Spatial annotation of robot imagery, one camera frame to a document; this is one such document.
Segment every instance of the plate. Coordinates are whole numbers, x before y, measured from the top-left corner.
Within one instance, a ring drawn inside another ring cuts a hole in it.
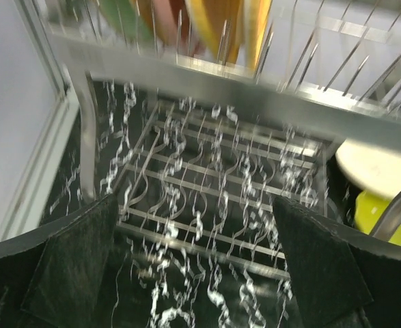
[[[271,0],[244,0],[244,40],[246,66],[255,70],[267,28]]]
[[[335,157],[354,185],[386,200],[401,192],[401,153],[346,140]]]
[[[153,15],[152,15],[152,0],[130,0],[130,4],[136,10],[137,5],[139,8],[139,15],[144,23],[147,25],[151,34],[153,34]],[[156,36],[164,43],[168,44],[166,35],[161,25],[156,21]]]
[[[175,46],[178,39],[178,19],[179,12],[182,10],[182,30],[181,30],[181,44],[179,51],[187,54],[190,17],[185,6],[184,0],[153,0],[153,5],[156,14],[156,20],[160,26],[165,44]],[[194,49],[190,51],[189,55],[197,53],[201,49],[201,44],[197,38],[192,35],[192,43]]]
[[[225,21],[230,22],[227,62],[235,64],[241,43],[237,31],[241,18],[242,0],[185,0],[185,3],[197,34],[215,58],[219,53]]]
[[[135,40],[137,37],[137,17],[130,0],[98,0],[98,2],[100,4],[100,13],[109,26],[120,36],[125,35],[128,41]],[[120,15],[118,14],[117,4],[120,8]],[[143,20],[139,21],[139,37],[144,42],[153,41],[153,33],[150,33]]]

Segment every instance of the black fabric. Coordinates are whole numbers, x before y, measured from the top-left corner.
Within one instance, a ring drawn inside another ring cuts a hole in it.
[[[23,310],[56,327],[88,328],[118,218],[115,197],[52,236],[31,281]]]
[[[62,217],[26,234],[1,242],[0,327],[52,327],[46,323],[41,323],[36,319],[32,319],[30,315],[24,314],[20,308],[35,272],[38,271],[37,267],[47,259],[46,255],[43,254],[47,252],[47,245],[52,245],[52,243],[48,243],[50,237],[55,236],[54,239],[56,241],[63,232],[69,232],[70,228],[81,229],[83,225],[78,223],[82,221],[86,222],[90,220],[95,222],[94,218],[96,217],[96,213],[99,213],[101,219],[115,222],[117,211],[118,206],[116,199],[113,196],[108,196],[85,206],[67,217]],[[103,213],[106,213],[106,216],[102,218],[101,215]],[[83,236],[79,234],[74,244],[84,243],[83,239],[89,236],[89,234],[83,234]],[[80,260],[80,262],[91,262],[89,258],[85,257],[76,258],[76,260]],[[60,284],[57,277],[53,279],[57,284],[56,291],[59,292],[63,286]]]
[[[372,302],[348,243],[318,223],[315,213],[277,197],[273,214],[307,328],[324,327]]]

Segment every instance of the yellow bowl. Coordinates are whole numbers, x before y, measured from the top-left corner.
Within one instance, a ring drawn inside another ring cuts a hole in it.
[[[357,197],[355,210],[355,224],[365,234],[369,234],[390,201],[363,191]],[[401,246],[401,225],[389,241]]]

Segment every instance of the dish rack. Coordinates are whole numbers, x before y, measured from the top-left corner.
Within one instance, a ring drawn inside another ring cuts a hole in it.
[[[107,37],[98,10],[87,1],[78,2],[83,15],[74,12],[71,19],[60,14],[57,21],[45,24],[81,105],[84,200],[96,199],[102,178],[95,175],[99,133],[92,79],[132,82],[148,91],[143,133],[112,188],[124,194],[121,230],[287,279],[277,232],[269,226],[272,197],[286,195],[326,215],[324,165],[339,143],[353,138],[401,151],[401,52],[362,94],[350,90],[372,59],[369,55],[354,68],[342,91],[331,88],[365,42],[401,44],[401,36],[392,33],[401,5],[391,27],[382,30],[368,26],[379,0],[362,25],[345,20],[352,1],[345,3],[340,18],[323,16],[329,2],[325,0],[314,15],[299,12],[298,1],[292,6],[273,2],[273,21],[259,64],[251,72],[183,56],[178,47],[163,50],[156,32],[153,44]],[[288,63],[293,62],[293,51],[296,61],[287,65],[284,77],[276,78],[264,67],[279,19],[290,21],[290,44],[295,24],[309,25],[312,32],[303,49],[289,46]],[[329,81],[314,85],[305,77],[316,65],[319,31],[324,30],[356,37],[356,43]],[[162,100],[162,95],[181,101]],[[292,184],[287,180],[290,174]],[[229,220],[231,212],[239,219]]]

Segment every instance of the metal frame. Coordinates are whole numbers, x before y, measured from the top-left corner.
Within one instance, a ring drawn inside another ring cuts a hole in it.
[[[359,101],[335,90],[321,90],[303,83],[294,91],[284,89],[263,74],[256,81],[241,67],[222,66],[175,53],[156,58],[154,49],[116,46],[84,40],[76,29],[50,25],[53,45],[68,67],[81,104],[81,187],[87,201],[96,197],[96,106],[89,79],[134,81],[139,87],[175,97],[192,96],[199,102],[234,105],[247,122],[269,125],[286,122],[333,141],[353,138],[401,151],[401,113],[371,100]]]
[[[32,43],[35,45],[35,50],[38,52],[47,75],[51,78],[51,83],[55,93],[57,95],[64,95],[64,77],[61,68],[55,59],[44,26],[40,20],[38,6],[34,0],[14,0],[14,2],[23,18],[23,23],[29,33]]]

